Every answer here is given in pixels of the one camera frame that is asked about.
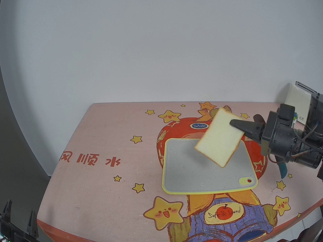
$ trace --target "gray cutting board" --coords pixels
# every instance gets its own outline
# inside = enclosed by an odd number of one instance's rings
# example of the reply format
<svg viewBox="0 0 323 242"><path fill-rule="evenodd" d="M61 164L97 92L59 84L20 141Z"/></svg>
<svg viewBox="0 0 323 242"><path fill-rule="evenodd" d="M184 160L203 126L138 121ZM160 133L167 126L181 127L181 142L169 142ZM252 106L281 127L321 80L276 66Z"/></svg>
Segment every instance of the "gray cutting board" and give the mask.
<svg viewBox="0 0 323 242"><path fill-rule="evenodd" d="M253 189L258 179L243 141L221 168L194 149L199 139L166 141L163 190L168 194L215 194Z"/></svg>

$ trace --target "white bread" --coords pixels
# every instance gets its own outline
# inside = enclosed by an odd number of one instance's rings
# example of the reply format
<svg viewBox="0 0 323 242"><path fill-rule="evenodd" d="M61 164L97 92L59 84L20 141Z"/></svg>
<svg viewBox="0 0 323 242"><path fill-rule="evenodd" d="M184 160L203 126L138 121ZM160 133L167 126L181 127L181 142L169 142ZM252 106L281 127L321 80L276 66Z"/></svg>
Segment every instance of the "white bread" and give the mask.
<svg viewBox="0 0 323 242"><path fill-rule="evenodd" d="M241 119L235 114L220 108L208 130L199 140L195 149L220 167L225 167L239 146L243 131L230 125L232 119Z"/></svg>

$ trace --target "wire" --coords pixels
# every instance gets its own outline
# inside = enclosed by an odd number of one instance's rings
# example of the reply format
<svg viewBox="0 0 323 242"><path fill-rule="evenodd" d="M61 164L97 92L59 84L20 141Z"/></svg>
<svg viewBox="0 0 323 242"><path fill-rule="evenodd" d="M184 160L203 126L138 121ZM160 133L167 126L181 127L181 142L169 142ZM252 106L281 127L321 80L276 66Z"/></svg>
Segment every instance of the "wire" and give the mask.
<svg viewBox="0 0 323 242"><path fill-rule="evenodd" d="M270 158L270 153L267 154L268 156L268 159L272 162L272 163L276 163L276 164L280 164L280 163L284 163L284 161L273 161L271 158Z"/></svg>
<svg viewBox="0 0 323 242"><path fill-rule="evenodd" d="M301 140L301 142L302 143L304 143L306 146L308 146L308 147L310 147L310 148L312 148L312 150L313 151L318 151L318 152L320 152L320 153L323 153L323 150L322 149L319 149L319 148L313 148L313 146L312 145L309 145L307 142L305 142L304 141L304 139L302 139L297 133L296 133L296 131L295 131L295 129L294 129L294 124L295 123L293 123L293 125L292 125L292 129L293 129L293 132L294 132L294 134L296 135L296 137L299 139L299 140Z"/></svg>
<svg viewBox="0 0 323 242"><path fill-rule="evenodd" d="M316 123L316 125L314 126L314 128L311 131L309 131L309 133L307 135L305 135L303 137L303 139L306 140L306 138L309 137L314 132L315 128L317 128L317 127L318 127L318 122Z"/></svg>
<svg viewBox="0 0 323 242"><path fill-rule="evenodd" d="M311 152L311 151L312 151L312 149L309 149L309 150L306 150L306 151L303 151L303 152L299 152L297 154L292 155L291 158L297 158L298 156L301 156L301 155L303 155L305 153L308 153L308 152Z"/></svg>

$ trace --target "table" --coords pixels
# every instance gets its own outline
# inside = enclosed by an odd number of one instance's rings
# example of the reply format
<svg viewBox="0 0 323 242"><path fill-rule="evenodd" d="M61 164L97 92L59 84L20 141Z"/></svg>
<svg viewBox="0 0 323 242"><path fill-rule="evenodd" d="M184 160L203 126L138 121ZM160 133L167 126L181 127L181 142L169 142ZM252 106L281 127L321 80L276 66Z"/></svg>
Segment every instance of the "table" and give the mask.
<svg viewBox="0 0 323 242"><path fill-rule="evenodd" d="M260 146L243 136L259 179L255 189L168 195L161 188L161 177L166 140L200 138L218 108L251 120L255 114L267 119L278 106L93 104L62 153L40 206L38 224L54 241L267 240L323 204L317 170L288 163L288 175L281 179L277 164L268 162ZM230 207L237 210L232 213Z"/></svg>

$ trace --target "cartoon star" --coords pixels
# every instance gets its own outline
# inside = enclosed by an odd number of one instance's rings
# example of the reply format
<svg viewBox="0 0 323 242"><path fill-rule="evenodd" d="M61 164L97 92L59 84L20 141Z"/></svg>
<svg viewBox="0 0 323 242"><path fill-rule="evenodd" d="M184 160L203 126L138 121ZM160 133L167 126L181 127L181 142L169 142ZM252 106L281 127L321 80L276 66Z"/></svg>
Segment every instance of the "cartoon star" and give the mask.
<svg viewBox="0 0 323 242"><path fill-rule="evenodd" d="M288 200L288 197L281 198L279 196L276 196L276 204L273 206L273 210L277 210L279 215L282 216L285 211L290 210Z"/></svg>
<svg viewBox="0 0 323 242"><path fill-rule="evenodd" d="M139 194L141 191L145 191L145 189L143 188L143 184L137 183L135 183L135 187L133 187L132 190L135 190L137 194Z"/></svg>
<svg viewBox="0 0 323 242"><path fill-rule="evenodd" d="M180 119L178 118L181 115L181 113L174 113L170 110L167 110L164 114L159 115L158 117L163 118L164 119L164 123L168 123L171 121L180 121Z"/></svg>
<svg viewBox="0 0 323 242"><path fill-rule="evenodd" d="M244 117L245 119L249 118L248 114L247 113L240 113L241 116L240 117Z"/></svg>
<svg viewBox="0 0 323 242"><path fill-rule="evenodd" d="M152 114L155 114L155 112L153 111L153 110L147 110L147 112L145 112L146 114L148 114L148 115L152 115Z"/></svg>
<svg viewBox="0 0 323 242"><path fill-rule="evenodd" d="M206 108L207 110L212 110L216 108L216 105L212 105L210 102L200 103L201 109Z"/></svg>
<svg viewBox="0 0 323 242"><path fill-rule="evenodd" d="M262 172L262 170L264 169L264 166L262 164L262 161L253 162L253 164L256 167L255 172Z"/></svg>
<svg viewBox="0 0 323 242"><path fill-rule="evenodd" d="M115 181L120 182L120 179L122 179L122 177L119 177L118 175L114 177L114 180L115 180Z"/></svg>
<svg viewBox="0 0 323 242"><path fill-rule="evenodd" d="M280 182L276 181L276 183L277 183L277 188L280 188L280 190L282 190L282 191L286 187L286 185L284 184L283 180L280 181Z"/></svg>
<svg viewBox="0 0 323 242"><path fill-rule="evenodd" d="M142 142L141 136L133 136L133 138L130 141L132 141L134 143L140 143L140 142Z"/></svg>
<svg viewBox="0 0 323 242"><path fill-rule="evenodd" d="M157 230L164 229L169 223L183 223L183 217L180 210L183 207L182 202L168 202L157 196L154 200L154 206L144 212L144 216L155 221Z"/></svg>

